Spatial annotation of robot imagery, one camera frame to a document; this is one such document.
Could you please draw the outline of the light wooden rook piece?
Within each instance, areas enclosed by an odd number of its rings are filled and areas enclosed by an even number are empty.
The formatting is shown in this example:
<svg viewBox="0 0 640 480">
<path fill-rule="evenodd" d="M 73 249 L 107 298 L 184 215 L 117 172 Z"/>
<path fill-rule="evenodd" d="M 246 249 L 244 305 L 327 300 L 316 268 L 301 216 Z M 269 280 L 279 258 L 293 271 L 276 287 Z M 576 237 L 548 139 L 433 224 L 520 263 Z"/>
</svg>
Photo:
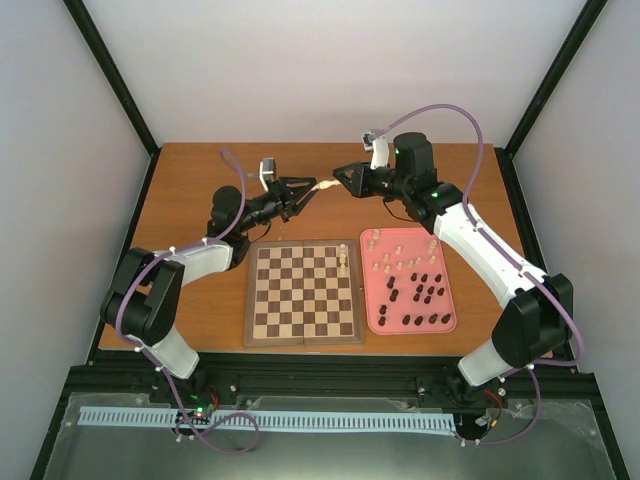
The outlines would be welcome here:
<svg viewBox="0 0 640 480">
<path fill-rule="evenodd" d="M 328 188 L 334 187 L 334 186 L 340 186 L 341 183 L 338 180 L 323 180 L 318 182 L 315 186 L 314 186 L 314 190 L 326 190 Z"/>
</svg>

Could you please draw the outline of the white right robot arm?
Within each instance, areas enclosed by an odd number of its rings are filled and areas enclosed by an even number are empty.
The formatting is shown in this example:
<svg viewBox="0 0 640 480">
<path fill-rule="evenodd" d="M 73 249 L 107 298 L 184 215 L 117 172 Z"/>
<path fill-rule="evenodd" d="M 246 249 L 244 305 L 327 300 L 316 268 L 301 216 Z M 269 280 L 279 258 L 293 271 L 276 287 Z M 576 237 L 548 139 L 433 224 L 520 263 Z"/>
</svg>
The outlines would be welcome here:
<svg viewBox="0 0 640 480">
<path fill-rule="evenodd" d="M 371 160 L 335 169 L 334 183 L 355 198 L 400 201 L 411 220 L 466 261 L 502 308 L 490 338 L 458 362 L 452 386 L 480 387 L 534 363 L 554 364 L 549 352 L 569 342 L 583 346 L 571 282 L 522 258 L 482 221 L 468 192 L 439 180 L 424 134 L 387 141 L 382 132 L 369 132 L 364 143 Z"/>
</svg>

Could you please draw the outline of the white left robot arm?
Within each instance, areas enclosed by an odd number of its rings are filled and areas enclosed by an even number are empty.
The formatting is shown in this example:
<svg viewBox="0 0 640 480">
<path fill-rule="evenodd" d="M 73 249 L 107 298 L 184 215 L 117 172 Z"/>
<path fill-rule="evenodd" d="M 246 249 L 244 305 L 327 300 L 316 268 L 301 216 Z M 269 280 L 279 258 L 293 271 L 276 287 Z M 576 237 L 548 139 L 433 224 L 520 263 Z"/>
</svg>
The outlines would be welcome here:
<svg viewBox="0 0 640 480">
<path fill-rule="evenodd" d="M 100 319 L 145 354 L 158 370 L 174 376 L 172 388 L 186 402 L 201 400 L 208 378 L 196 369 L 198 353 L 175 326 L 182 288 L 237 267 L 250 246 L 248 231 L 298 215 L 317 193 L 313 177 L 268 178 L 252 199 L 245 189 L 224 186 L 212 198 L 207 235 L 193 244 L 124 256 L 100 308 Z"/>
</svg>

